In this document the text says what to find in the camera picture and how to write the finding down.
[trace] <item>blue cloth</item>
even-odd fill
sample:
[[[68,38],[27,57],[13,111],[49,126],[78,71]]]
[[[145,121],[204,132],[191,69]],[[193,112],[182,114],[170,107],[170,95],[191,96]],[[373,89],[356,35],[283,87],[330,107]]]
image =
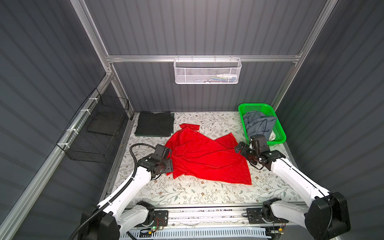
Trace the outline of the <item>blue cloth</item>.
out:
[[[244,114],[243,119],[248,138],[262,134],[268,141],[277,118],[267,116],[260,111],[252,111]]]

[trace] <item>green basket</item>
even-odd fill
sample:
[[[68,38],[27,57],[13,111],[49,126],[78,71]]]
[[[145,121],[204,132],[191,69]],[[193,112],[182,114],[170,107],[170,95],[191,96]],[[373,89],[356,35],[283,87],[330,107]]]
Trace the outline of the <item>green basket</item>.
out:
[[[239,109],[239,113],[240,113],[241,123],[243,124],[243,129],[244,129],[245,138],[247,140],[247,144],[249,144],[249,138],[247,135],[247,130],[245,129],[245,125],[244,125],[244,119],[243,119],[244,114],[251,112],[251,111],[260,111],[267,116],[277,117],[273,108],[266,103],[242,103],[239,105],[238,109]],[[286,141],[287,136],[285,135],[283,127],[280,124],[279,118],[276,119],[276,123],[273,126],[273,131],[276,134],[276,138],[274,141],[268,141],[267,142],[267,144],[269,146],[280,144],[280,143],[283,143]]]

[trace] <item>folded clothes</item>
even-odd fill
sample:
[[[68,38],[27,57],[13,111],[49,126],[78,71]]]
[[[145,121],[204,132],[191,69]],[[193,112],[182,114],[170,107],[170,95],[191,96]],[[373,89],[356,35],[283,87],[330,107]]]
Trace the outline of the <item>folded clothes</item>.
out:
[[[232,133],[212,140],[199,133],[199,125],[182,124],[168,140],[172,150],[173,177],[192,175],[200,179],[251,185],[246,159],[235,153]]]
[[[137,123],[136,136],[169,137],[173,133],[174,113],[141,112]]]
[[[248,137],[262,134],[269,140],[277,118],[267,116],[260,111],[252,111],[244,114],[243,119]]]

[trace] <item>white mesh basket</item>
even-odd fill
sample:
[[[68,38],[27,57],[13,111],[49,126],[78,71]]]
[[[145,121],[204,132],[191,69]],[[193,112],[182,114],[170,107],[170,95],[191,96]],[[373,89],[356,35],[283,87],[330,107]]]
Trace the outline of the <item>white mesh basket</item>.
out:
[[[177,84],[236,84],[241,61],[239,58],[175,58]]]

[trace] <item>metal bar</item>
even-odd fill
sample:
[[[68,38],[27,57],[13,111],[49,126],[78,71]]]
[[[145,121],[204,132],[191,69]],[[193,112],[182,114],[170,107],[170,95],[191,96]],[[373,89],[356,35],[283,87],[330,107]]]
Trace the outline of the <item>metal bar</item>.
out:
[[[123,158],[125,150],[127,148],[129,136],[131,135],[134,122],[135,122],[134,119],[128,120],[128,124],[127,124],[127,127],[125,128],[125,132],[124,132],[123,138],[121,140],[119,150],[116,154],[116,158],[113,162],[113,165],[111,167],[111,171],[109,172],[109,175],[107,178],[107,182],[105,183],[103,192],[101,194],[100,202],[103,201],[107,197],[108,192],[112,192],[116,177],[119,173],[122,158]]]
[[[242,214],[246,213],[247,208],[261,209],[262,203],[231,207],[201,207],[201,205],[194,205],[195,207],[183,208],[183,206],[178,206],[178,208],[162,208],[162,206],[155,206],[156,210],[168,210],[169,228],[188,228],[189,226],[199,228],[210,225],[212,227],[247,226],[249,225],[248,219],[243,217]],[[260,224],[252,226],[272,225],[273,223],[261,222]]]
[[[83,25],[85,32],[87,33],[93,48],[95,49],[101,64],[103,65],[105,72],[108,72],[110,69],[109,63],[106,60],[105,56],[108,55],[104,43],[101,40],[100,34],[97,31],[97,28],[90,17],[91,14],[88,11],[88,8],[85,5],[83,0],[71,0],[72,6],[75,9],[77,16],[80,19],[81,24]]]
[[[97,89],[100,93],[103,93],[105,91],[108,84],[111,82],[111,79],[111,74],[105,75],[100,84],[97,86]],[[90,98],[97,97],[97,95],[99,94],[98,91],[95,90],[90,96]],[[93,101],[94,99],[88,99],[88,101],[84,104],[83,108],[89,107]],[[78,123],[83,114],[85,114],[85,111],[79,112],[77,117],[70,124],[70,129]],[[71,131],[66,131],[66,133],[61,138],[60,142],[65,142],[65,139],[68,138],[68,135],[70,134]],[[58,146],[55,146],[51,154],[45,160],[42,167],[36,173],[35,177],[29,183],[21,197],[17,200],[16,204],[13,206],[3,223],[0,225],[1,240],[11,240],[16,234],[20,225],[31,210],[32,206],[35,204],[37,198],[43,191],[45,185],[51,178],[52,174],[63,159],[64,155],[65,153],[63,152],[63,150],[61,150]]]
[[[289,203],[292,203],[292,204],[296,204],[296,205],[306,205],[305,202],[289,202]],[[234,208],[234,207],[257,207],[257,206],[262,206],[263,203],[256,203],[256,202],[252,202],[252,203],[222,203],[222,204],[170,204],[170,205],[154,205],[156,209],[160,210],[160,209],[163,209],[163,210],[169,210],[169,209],[180,209],[180,210],[187,210],[187,209],[200,209],[200,208],[210,208],[212,210],[217,210],[217,209],[221,209],[221,208],[225,208],[225,207],[228,207],[228,208]],[[133,208],[135,205],[128,205],[126,207],[126,209],[131,209]]]
[[[287,76],[285,77],[285,80],[283,84],[281,85],[275,99],[273,100],[272,107],[276,111],[276,109],[279,107],[281,101],[283,100],[283,97],[288,91],[288,88],[291,86],[294,78],[296,77],[297,73],[299,72],[299,69],[303,65],[304,60],[307,58],[309,51],[311,50],[314,42],[316,41],[317,37],[320,34],[320,31],[325,25],[325,22],[327,22],[328,17],[330,16],[332,10],[334,9],[335,5],[337,4],[338,0],[327,0],[325,3],[323,9],[321,10],[319,17],[317,18],[311,32],[309,33],[307,39],[304,42],[303,48],[301,49],[301,55],[299,61],[291,68],[291,70],[288,72]]]
[[[96,28],[96,25],[92,19],[91,13],[88,10],[87,5],[84,0],[71,0],[73,8],[75,9],[77,16],[79,17],[81,24],[83,25],[85,32],[87,33],[89,40],[91,41],[93,48],[95,49],[101,64],[103,65],[105,72],[112,71],[116,79],[112,80],[113,88],[116,91],[116,94],[119,98],[128,99],[127,93],[124,91],[124,88],[121,84],[121,81],[116,73],[116,70],[111,64],[107,61],[106,56],[108,55],[107,48],[105,47],[103,40],[101,39],[100,33]],[[129,108],[130,115],[133,114],[132,106]]]
[[[129,99],[127,93],[124,90],[124,87],[122,86],[119,75],[118,75],[113,63],[111,63],[111,70],[112,70],[113,75],[115,76],[114,79],[112,80],[112,85],[113,85],[113,88],[115,89],[117,95],[120,98]],[[128,100],[128,102],[129,102],[129,116],[131,117],[131,116],[133,116],[135,111],[132,107],[131,101]]]
[[[190,60],[192,55],[184,56],[156,56],[156,55],[107,55],[107,61],[109,63],[126,63],[126,62],[173,62],[175,58],[179,61]],[[230,59],[240,58],[242,62],[298,62],[300,60],[299,55],[233,55],[233,56],[195,56],[193,55],[193,61],[230,61]]]

